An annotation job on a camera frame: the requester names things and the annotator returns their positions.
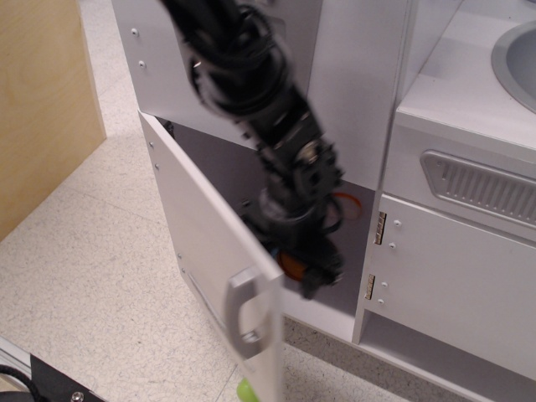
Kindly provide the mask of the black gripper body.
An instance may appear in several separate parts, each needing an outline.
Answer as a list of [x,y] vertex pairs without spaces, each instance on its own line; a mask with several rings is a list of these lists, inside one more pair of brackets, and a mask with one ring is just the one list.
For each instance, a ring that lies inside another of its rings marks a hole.
[[240,217],[263,245],[305,266],[303,285],[333,285],[340,279],[344,258],[330,240],[343,223],[337,200],[247,200],[240,206]]

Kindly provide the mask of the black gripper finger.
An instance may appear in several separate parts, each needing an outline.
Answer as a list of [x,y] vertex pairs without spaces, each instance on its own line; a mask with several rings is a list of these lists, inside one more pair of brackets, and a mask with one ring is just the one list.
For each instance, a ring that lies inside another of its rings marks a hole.
[[331,285],[335,275],[319,267],[308,267],[301,281],[301,296],[311,300],[322,286]]

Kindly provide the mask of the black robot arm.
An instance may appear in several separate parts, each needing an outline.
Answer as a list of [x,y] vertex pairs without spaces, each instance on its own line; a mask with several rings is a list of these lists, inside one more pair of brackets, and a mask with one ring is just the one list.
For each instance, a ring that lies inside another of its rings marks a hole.
[[267,17],[234,1],[166,1],[184,68],[199,102],[255,141],[266,186],[240,216],[266,247],[303,267],[301,294],[335,284],[343,258],[330,240],[342,219],[334,192],[343,173],[297,87],[291,56]]

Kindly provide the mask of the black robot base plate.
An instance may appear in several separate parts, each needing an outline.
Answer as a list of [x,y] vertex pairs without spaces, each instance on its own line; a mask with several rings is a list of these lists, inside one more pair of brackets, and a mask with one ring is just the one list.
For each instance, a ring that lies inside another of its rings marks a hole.
[[3,391],[1,401],[93,401],[101,402],[101,398],[93,390],[60,372],[30,354],[32,378],[6,365],[1,365],[1,374],[11,376],[23,383],[27,391]]

